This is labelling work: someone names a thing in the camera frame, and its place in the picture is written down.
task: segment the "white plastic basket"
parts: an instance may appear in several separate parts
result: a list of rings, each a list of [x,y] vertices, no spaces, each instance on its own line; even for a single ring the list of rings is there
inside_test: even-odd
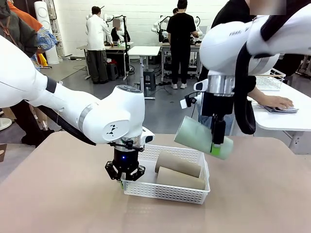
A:
[[[273,68],[271,74],[256,76],[256,87],[260,91],[279,91],[285,76],[284,73]]]
[[[200,165],[202,167],[200,178],[205,181],[205,190],[156,184],[157,173],[155,173],[155,166],[162,150],[171,152],[182,159]],[[191,149],[146,145],[145,151],[139,153],[138,161],[140,165],[146,167],[145,174],[135,182],[121,178],[125,194],[203,204],[210,192],[208,181],[209,171],[204,153],[202,152]]]

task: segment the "green cup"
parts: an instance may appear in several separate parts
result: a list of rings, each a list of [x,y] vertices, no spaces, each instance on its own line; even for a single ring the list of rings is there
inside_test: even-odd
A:
[[[227,159],[233,150],[233,141],[227,137],[220,147],[212,147],[211,130],[188,116],[179,126],[174,141],[222,160]]]

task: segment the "person's hand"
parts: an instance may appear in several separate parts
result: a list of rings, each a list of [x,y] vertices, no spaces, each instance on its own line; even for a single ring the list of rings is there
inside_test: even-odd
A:
[[[279,108],[279,109],[288,109],[293,107],[293,102],[285,97],[281,96],[267,96],[265,95],[262,97],[258,103],[262,106],[268,106],[272,108]]]

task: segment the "desk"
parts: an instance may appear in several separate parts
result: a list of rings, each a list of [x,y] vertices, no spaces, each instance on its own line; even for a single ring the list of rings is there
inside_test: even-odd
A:
[[[311,131],[311,98],[284,83],[279,91],[263,91],[263,93],[287,97],[293,101],[295,108],[299,109],[296,114],[275,114],[254,106],[257,125],[265,130],[284,131],[292,139],[290,149],[295,152],[303,133]],[[287,131],[294,131],[294,135],[290,136]]]
[[[162,69],[162,76],[161,76],[161,82],[164,81],[164,53],[170,52],[170,44],[169,43],[159,43],[159,46],[161,47],[161,69]],[[196,75],[200,75],[201,72],[201,60],[200,60],[200,46],[191,45],[190,47],[191,52],[195,52],[197,54],[197,66],[196,66]]]
[[[140,60],[140,90],[144,93],[144,57],[146,57],[146,69],[148,69],[148,57],[158,56],[160,47],[157,46],[135,46],[129,50],[129,56],[139,56]],[[145,97],[145,100],[155,100],[155,97]]]
[[[228,160],[206,156],[211,193],[195,205],[123,194],[112,147],[53,133],[0,185],[1,232],[310,233],[310,164],[276,139],[232,138]]]
[[[133,44],[133,42],[128,42],[128,49],[131,48],[131,45]],[[85,59],[87,58],[87,45],[83,45],[80,47],[77,47],[78,50],[83,50],[84,51],[84,56]],[[126,75],[126,62],[125,62],[125,45],[124,46],[105,46],[105,50],[106,50],[106,54],[119,54],[121,52],[121,55],[123,55],[124,57],[124,72],[125,72],[125,76],[123,78],[123,80],[126,80],[127,75]],[[87,60],[86,60],[86,70],[87,70],[87,76],[85,77],[85,80],[87,80],[88,78],[90,78],[90,74],[89,74],[89,70],[88,70],[88,65],[87,65]]]

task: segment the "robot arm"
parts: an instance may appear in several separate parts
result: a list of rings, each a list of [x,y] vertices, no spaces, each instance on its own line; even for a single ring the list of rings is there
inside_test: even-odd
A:
[[[120,180],[123,173],[128,180],[143,175],[144,167],[138,164],[138,152],[153,140],[154,134],[142,126],[145,103],[140,90],[121,85],[100,100],[44,76],[20,49],[2,36],[0,50],[1,108],[26,100],[32,106],[53,109],[52,112],[58,113],[94,144],[109,143],[115,147],[114,160],[106,165],[112,179]]]
[[[201,19],[199,18],[199,16],[197,16],[195,19],[194,19],[194,23],[195,23],[195,26],[196,26],[196,31],[199,33],[199,37],[203,36],[203,32],[201,31],[200,29],[200,23],[201,23]]]
[[[151,28],[151,31],[159,35],[159,42],[167,41],[168,40],[168,33],[165,29],[162,29],[161,25],[163,23],[168,23],[170,21],[170,16],[161,16],[161,18],[154,23],[153,27]],[[196,26],[196,30],[199,33],[199,37],[203,35],[203,32],[200,30],[200,23],[201,19],[197,16],[194,19],[194,23]]]
[[[117,14],[117,15],[110,15],[110,16],[107,15],[107,14],[104,15],[104,20],[106,22],[111,22],[114,19],[119,19],[120,20],[120,30],[117,31],[117,35],[120,38],[120,41],[124,42],[125,29],[124,29],[123,15],[119,15],[119,14]]]
[[[249,90],[245,88],[256,81],[249,75],[269,71],[280,53],[311,55],[311,4],[310,0],[300,2],[288,5],[285,16],[220,24],[204,37],[200,58],[210,72],[194,90],[202,92],[201,114],[213,117],[211,153],[224,141],[224,115],[232,113],[233,104],[242,132],[253,134],[256,130],[253,109],[246,99]]]
[[[170,21],[170,16],[161,16],[161,18],[154,23],[151,31],[159,35],[159,42],[168,42],[169,34],[165,29],[162,29],[161,25],[163,23],[168,23]]]

